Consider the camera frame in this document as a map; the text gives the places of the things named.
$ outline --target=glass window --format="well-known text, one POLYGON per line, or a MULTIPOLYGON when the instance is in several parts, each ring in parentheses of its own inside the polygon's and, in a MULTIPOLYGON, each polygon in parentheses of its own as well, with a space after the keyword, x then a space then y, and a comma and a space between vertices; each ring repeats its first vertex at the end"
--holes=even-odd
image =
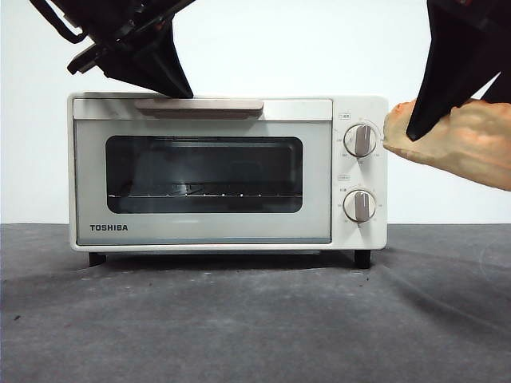
POLYGON ((109 209, 136 213, 293 213, 303 203, 295 137, 113 136, 109 209))

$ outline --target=oven door handle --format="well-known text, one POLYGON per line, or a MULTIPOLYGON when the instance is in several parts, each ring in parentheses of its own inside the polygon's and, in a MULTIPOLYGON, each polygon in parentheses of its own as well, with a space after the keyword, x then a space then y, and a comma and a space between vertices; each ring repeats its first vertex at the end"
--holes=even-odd
POLYGON ((135 100, 135 107, 145 116, 190 120, 246 120, 263 114, 262 100, 167 99, 135 100))

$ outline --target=gray table surface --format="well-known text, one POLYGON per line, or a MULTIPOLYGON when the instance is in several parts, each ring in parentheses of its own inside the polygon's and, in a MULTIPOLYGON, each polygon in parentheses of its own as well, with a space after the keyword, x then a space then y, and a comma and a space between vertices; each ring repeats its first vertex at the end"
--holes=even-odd
POLYGON ((2 227, 2 381, 511 382, 511 226, 333 255, 115 256, 2 227))

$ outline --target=oven foot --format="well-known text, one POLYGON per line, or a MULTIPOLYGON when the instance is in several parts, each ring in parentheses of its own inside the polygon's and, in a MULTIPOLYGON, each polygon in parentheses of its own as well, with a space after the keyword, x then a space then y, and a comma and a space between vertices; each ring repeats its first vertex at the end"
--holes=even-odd
POLYGON ((370 250, 355 250, 355 267, 370 269, 370 250))
POLYGON ((99 266, 106 262, 106 255, 101 253, 89 253, 89 267, 99 266))

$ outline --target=timer dial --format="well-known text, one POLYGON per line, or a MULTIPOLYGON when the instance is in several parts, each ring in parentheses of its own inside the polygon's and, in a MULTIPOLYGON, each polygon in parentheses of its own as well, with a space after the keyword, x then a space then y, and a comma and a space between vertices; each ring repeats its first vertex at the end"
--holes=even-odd
POLYGON ((357 124, 347 130, 344 146, 352 156, 369 156, 376 148, 376 134, 368 124, 357 124))
POLYGON ((356 223, 369 221, 376 212, 374 197, 364 190, 356 190, 348 194, 343 206, 347 217, 356 223))

